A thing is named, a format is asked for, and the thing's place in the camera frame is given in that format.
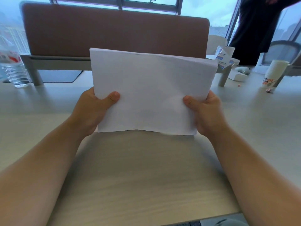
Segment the plastic water bottle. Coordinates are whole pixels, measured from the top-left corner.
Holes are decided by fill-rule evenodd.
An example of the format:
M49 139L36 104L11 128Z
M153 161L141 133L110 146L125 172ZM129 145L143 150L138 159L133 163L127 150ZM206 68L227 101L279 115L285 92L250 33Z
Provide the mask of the plastic water bottle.
M20 58L17 48L4 37L6 46L0 45L0 66L5 71L7 78L17 88L30 85L30 78Z

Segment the black clothing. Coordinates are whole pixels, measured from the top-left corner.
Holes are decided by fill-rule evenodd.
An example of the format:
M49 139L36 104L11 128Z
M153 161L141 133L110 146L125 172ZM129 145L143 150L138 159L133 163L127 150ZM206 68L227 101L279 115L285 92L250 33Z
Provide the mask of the black clothing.
M268 52L281 11L300 0L241 0L239 25L230 43L240 65L256 65Z

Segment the white box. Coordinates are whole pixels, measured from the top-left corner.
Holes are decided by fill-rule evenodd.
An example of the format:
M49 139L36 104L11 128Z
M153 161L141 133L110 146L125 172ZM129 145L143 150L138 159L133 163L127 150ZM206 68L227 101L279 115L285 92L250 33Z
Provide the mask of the white box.
M233 81L244 81L247 76L245 74L242 74L236 70L231 70L230 74L228 76L229 79L233 80Z

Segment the white paper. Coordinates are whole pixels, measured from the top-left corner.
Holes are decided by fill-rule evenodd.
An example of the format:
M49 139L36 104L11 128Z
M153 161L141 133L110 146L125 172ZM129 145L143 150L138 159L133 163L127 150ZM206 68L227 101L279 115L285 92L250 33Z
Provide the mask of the white paper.
M106 113L98 132L147 130L194 135L193 112L185 95L204 100L217 61L199 58L90 49L95 95L112 91L120 100Z

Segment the wrist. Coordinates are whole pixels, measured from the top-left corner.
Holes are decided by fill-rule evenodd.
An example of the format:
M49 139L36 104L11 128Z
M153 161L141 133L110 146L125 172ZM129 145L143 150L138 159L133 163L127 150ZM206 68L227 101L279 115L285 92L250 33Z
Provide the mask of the wrist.
M65 126L71 134L76 135L77 138L84 139L86 137L85 129L79 122L74 121L72 118L69 117L62 125Z
M221 137L223 137L225 134L229 132L231 132L231 127L228 124L223 124L223 125L219 125L219 127L206 133L206 137L213 145L214 142L218 141Z

